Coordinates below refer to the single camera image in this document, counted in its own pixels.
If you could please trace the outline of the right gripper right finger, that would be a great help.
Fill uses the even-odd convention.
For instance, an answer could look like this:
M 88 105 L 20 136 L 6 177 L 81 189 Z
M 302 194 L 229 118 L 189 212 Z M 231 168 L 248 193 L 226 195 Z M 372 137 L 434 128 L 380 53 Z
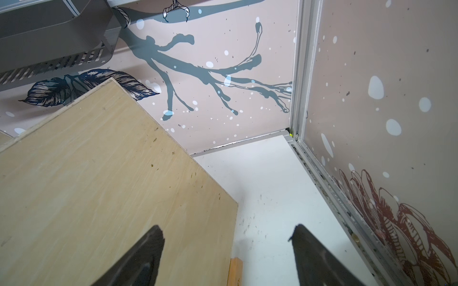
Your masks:
M 363 285 L 304 225 L 295 227 L 289 241 L 301 286 Z

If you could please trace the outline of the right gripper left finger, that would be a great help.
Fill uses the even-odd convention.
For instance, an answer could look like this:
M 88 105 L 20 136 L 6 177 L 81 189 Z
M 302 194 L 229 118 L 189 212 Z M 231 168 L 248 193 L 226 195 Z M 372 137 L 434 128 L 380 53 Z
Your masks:
M 165 239 L 159 226 L 151 227 L 95 286 L 153 286 L 156 283 Z

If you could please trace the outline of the right wooden easel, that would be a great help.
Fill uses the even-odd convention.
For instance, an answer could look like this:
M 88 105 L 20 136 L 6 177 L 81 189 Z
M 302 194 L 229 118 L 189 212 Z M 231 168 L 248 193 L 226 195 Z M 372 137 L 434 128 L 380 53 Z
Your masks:
M 242 286 L 243 261 L 234 257 L 230 260 L 227 286 Z

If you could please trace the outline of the right plywood board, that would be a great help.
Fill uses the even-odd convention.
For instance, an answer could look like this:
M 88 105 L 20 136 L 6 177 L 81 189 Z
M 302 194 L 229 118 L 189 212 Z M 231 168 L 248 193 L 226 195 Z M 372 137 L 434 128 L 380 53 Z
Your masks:
M 237 208 L 109 79 L 1 147 L 1 284 L 90 286 L 157 225 L 154 286 L 224 286 Z

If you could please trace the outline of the black hanging basket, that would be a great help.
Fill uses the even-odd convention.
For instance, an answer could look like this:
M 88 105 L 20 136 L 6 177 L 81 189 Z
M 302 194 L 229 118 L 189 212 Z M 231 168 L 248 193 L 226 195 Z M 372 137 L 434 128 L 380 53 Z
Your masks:
M 120 31 L 107 1 L 1 1 L 1 90 L 100 67 Z

